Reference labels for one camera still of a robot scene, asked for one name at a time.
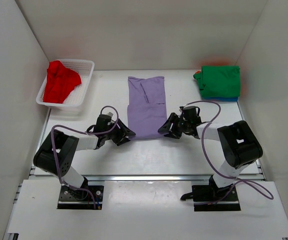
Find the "purple t-shirt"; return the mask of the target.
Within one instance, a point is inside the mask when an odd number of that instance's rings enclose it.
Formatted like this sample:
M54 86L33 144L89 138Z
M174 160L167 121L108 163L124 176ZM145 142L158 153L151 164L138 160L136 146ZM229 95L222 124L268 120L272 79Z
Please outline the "purple t-shirt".
M158 129L167 120L164 82L163 76L128 78L128 127L135 132L131 140L143 141L162 137Z

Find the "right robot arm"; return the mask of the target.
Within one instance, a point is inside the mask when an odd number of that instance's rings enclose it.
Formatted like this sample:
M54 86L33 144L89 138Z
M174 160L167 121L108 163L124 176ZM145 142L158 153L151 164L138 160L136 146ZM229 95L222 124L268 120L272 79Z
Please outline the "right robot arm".
M240 173L261 158L263 149L244 120L232 125L215 124L202 121L200 108L197 106L180 107L181 113L171 113L158 133L167 138L180 139L182 134L201 141L202 150L209 166L215 174L209 179L208 196L220 200ZM211 163L205 147L205 140L218 141L224 154L224 162L219 169Z

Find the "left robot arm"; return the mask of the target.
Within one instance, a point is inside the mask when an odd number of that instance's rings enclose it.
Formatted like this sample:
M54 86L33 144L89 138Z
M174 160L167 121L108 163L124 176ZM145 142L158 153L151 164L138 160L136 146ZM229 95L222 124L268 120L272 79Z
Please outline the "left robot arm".
M45 172L56 176L60 183L71 188L77 199L88 195L88 182L73 167L72 161L77 151L100 149L106 141L117 146L130 141L136 133L129 129L120 119L114 121L112 114L100 114L96 124L85 132L74 131L77 135L67 135L58 128L70 128L56 125L52 128L33 158L33 164Z

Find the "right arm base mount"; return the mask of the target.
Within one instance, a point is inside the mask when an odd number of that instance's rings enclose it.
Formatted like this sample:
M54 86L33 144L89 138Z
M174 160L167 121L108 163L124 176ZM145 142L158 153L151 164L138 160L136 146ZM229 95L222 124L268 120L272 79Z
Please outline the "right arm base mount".
M192 185L191 192L183 194L180 200L193 200L195 212L241 211L235 185L218 188L212 178L207 185Z

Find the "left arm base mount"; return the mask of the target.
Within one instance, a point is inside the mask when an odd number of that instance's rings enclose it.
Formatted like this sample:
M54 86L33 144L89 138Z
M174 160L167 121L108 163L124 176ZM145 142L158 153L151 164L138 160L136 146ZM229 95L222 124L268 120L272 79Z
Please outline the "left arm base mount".
M102 210L104 195L103 182L99 184L89 182L88 189L93 194L94 201L88 192L70 189L62 185L58 196L57 209Z

